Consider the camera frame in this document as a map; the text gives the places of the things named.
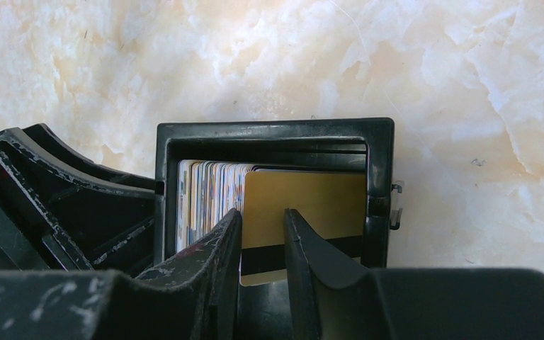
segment worn black plastic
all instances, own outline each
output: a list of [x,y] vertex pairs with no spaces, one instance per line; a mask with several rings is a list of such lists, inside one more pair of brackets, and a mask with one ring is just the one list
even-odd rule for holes
[[153,180],[95,165],[46,125],[1,131],[0,167],[0,206],[51,268],[152,263]]
[[295,339],[544,339],[544,274],[373,269],[285,213]]
[[233,339],[241,218],[131,279],[119,271],[0,272],[0,339]]
[[239,286],[235,339],[293,338],[287,280]]
[[365,173],[361,263],[386,266],[394,129],[389,118],[159,125],[154,263],[176,252],[178,162],[204,159]]

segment black plastic frame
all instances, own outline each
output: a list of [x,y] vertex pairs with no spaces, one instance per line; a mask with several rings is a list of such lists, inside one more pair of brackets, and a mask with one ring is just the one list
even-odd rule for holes
[[46,125],[0,132],[0,204],[52,268],[142,272],[153,262],[154,184],[94,164]]
[[293,339],[544,339],[543,273],[368,269],[297,210],[284,227]]
[[361,263],[385,267],[394,136],[395,123],[390,118],[160,124],[154,264],[176,253],[178,163],[182,159],[208,159],[365,172],[368,202]]

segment card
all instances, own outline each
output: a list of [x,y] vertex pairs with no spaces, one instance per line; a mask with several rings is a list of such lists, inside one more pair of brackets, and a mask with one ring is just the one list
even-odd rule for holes
[[321,237],[351,257],[359,257],[366,218],[364,174],[267,171],[245,174],[242,285],[286,278],[285,209],[300,214]]
[[243,206],[245,175],[253,164],[183,160],[178,163],[176,248],[204,237],[228,210]]

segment black magnetic stripe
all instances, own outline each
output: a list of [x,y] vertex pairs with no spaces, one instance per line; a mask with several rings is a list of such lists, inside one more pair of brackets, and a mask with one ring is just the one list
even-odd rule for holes
[[[339,237],[327,239],[327,241],[351,258],[361,256],[362,236]],[[241,275],[279,271],[286,268],[284,244],[259,246],[241,251]]]

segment white marble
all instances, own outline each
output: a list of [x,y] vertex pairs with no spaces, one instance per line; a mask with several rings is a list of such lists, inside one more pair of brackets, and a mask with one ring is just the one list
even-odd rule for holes
[[544,1],[0,1],[0,129],[152,176],[157,123],[312,116],[396,121],[391,266],[544,271]]

